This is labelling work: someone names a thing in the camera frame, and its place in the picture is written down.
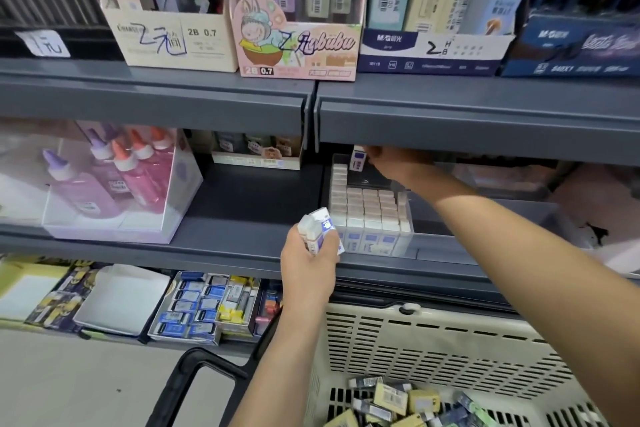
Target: hand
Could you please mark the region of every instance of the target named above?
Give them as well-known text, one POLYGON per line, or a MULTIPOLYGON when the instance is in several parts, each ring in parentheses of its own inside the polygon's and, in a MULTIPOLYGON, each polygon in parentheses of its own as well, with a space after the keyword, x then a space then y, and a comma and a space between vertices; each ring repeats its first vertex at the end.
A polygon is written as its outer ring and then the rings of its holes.
POLYGON ((412 187, 416 178, 439 173, 427 151, 377 146, 364 148, 371 163, 384 177, 398 181, 404 187, 412 187))
POLYGON ((338 262, 340 238, 335 230, 324 236, 320 252, 314 257, 298 233, 298 225, 289 230, 280 253, 280 270, 285 310, 324 314, 335 287, 335 264, 338 262))

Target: white plastic basket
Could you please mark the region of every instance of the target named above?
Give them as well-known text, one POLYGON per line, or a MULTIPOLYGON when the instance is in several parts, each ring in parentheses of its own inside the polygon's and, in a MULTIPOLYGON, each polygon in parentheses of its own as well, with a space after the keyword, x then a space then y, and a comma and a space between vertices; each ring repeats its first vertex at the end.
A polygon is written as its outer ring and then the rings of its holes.
POLYGON ((501 425, 607 427, 560 356, 525 321, 399 307, 330 304, 314 358, 305 427, 321 427, 370 392, 348 379, 382 375, 432 385, 444 410, 464 391, 501 425))

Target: basket handle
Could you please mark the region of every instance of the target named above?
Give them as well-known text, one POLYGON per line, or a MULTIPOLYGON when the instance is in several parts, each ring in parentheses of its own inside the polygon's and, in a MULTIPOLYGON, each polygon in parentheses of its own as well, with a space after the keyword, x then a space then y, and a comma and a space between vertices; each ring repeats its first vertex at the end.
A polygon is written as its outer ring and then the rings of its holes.
POLYGON ((278 327, 280 313, 271 320, 267 330, 256 345, 254 351, 244 366, 238 366, 204 348, 196 347, 186 351, 173 368, 169 380, 156 402, 156 406, 147 421, 147 427, 171 427, 175 421, 180 406, 189 391, 193 379, 200 368, 207 366, 235 381, 231 397, 220 421, 220 427, 226 427, 236 413, 240 401, 249 386, 258 363, 267 350, 271 339, 278 327))

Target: cartoon bunny illustration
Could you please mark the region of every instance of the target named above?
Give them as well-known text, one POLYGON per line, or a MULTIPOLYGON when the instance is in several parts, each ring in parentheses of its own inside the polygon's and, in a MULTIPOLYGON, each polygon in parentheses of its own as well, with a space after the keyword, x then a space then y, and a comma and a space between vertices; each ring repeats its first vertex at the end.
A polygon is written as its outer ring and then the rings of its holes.
POLYGON ((271 28, 272 22, 267 11, 260 8, 257 0, 251 0, 251 5, 244 0, 242 4, 244 15, 240 29, 243 38, 258 47, 272 44, 280 48, 284 37, 278 29, 271 28))

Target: floor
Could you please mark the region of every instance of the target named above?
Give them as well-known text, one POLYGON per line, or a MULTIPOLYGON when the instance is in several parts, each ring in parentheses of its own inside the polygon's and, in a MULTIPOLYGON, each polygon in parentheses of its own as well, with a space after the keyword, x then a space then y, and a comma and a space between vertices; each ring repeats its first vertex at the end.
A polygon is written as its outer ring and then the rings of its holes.
MULTIPOLYGON (((0 330, 0 351, 3 427, 144 427, 182 354, 10 330, 0 330)), ((200 370, 175 427, 216 427, 233 386, 200 370)))

